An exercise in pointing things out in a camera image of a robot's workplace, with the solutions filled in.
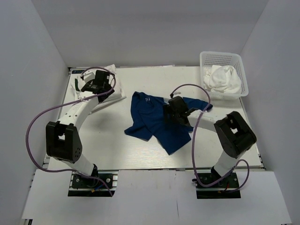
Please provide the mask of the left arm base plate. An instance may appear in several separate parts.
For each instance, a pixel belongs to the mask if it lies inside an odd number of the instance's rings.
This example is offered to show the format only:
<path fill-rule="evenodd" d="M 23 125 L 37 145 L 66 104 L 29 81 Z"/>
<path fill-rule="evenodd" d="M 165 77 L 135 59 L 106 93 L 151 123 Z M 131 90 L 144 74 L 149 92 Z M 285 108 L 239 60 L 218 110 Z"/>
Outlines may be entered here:
<path fill-rule="evenodd" d="M 98 177 L 105 182 L 112 194 L 117 187 L 117 172 L 98 172 Z M 105 185 L 98 180 L 86 179 L 79 174 L 72 173 L 69 190 L 69 197 L 111 197 Z"/>

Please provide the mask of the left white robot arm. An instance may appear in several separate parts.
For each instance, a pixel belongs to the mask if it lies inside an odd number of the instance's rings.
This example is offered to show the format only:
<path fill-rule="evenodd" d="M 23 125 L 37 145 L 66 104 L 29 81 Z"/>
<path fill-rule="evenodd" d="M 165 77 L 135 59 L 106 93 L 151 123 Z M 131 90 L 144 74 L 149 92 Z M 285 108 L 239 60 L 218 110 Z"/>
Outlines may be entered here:
<path fill-rule="evenodd" d="M 57 122 L 46 125 L 46 153 L 83 174 L 83 182 L 94 187 L 99 182 L 96 166 L 83 155 L 79 130 L 91 111 L 112 93 L 114 87 L 109 78 L 115 74 L 105 68 L 98 68 L 94 76 L 81 75 L 75 82 L 76 101 Z"/>

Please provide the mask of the blue t shirt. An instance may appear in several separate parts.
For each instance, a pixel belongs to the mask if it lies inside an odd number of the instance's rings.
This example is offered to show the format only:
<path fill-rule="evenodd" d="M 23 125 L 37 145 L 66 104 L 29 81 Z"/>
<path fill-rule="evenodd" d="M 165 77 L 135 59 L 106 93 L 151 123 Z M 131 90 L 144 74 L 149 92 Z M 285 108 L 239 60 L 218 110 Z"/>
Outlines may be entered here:
<path fill-rule="evenodd" d="M 133 125 L 124 132 L 145 141 L 154 136 L 168 155 L 171 155 L 191 141 L 190 133 L 193 128 L 166 122 L 163 115 L 166 101 L 163 97 L 134 92 L 130 109 Z"/>

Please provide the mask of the white t shirt stack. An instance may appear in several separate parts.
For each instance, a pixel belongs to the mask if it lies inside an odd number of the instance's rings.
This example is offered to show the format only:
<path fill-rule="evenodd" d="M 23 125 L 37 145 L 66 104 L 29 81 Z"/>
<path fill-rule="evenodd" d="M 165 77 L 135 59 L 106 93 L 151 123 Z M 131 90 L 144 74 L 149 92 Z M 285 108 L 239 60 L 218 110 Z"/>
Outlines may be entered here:
<path fill-rule="evenodd" d="M 126 98 L 121 82 L 116 76 L 116 66 L 114 64 L 100 69 L 75 68 L 70 70 L 70 89 L 75 100 L 88 96 L 102 94 L 98 96 L 99 104 L 92 112 L 96 112 L 106 106 L 116 103 Z"/>

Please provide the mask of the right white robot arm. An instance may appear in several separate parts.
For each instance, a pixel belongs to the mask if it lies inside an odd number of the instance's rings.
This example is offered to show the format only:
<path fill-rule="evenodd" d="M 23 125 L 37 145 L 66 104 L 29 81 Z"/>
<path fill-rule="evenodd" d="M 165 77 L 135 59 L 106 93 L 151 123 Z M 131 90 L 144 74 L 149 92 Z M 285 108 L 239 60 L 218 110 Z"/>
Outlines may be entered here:
<path fill-rule="evenodd" d="M 212 167 L 212 183 L 217 187 L 224 186 L 228 181 L 228 175 L 238 164 L 240 158 L 257 141 L 257 138 L 237 111 L 232 111 L 221 120 L 204 116 L 211 111 L 213 106 L 207 102 L 200 102 L 197 106 L 194 100 L 173 97 L 163 106 L 164 119 L 167 122 L 179 125 L 183 128 L 203 128 L 217 134 L 223 152 Z"/>

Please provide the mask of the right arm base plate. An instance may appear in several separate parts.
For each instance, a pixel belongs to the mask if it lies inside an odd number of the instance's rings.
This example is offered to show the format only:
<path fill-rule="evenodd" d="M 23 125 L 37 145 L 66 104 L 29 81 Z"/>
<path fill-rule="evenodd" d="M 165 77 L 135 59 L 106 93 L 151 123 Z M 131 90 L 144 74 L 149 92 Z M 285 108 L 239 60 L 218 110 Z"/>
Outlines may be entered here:
<path fill-rule="evenodd" d="M 210 186 L 203 187 L 199 184 L 196 178 L 192 179 L 195 183 L 196 197 L 197 199 L 240 199 L 241 194 L 237 189 L 240 184 L 237 174 L 231 173 L 228 177 L 224 178 L 219 183 Z"/>

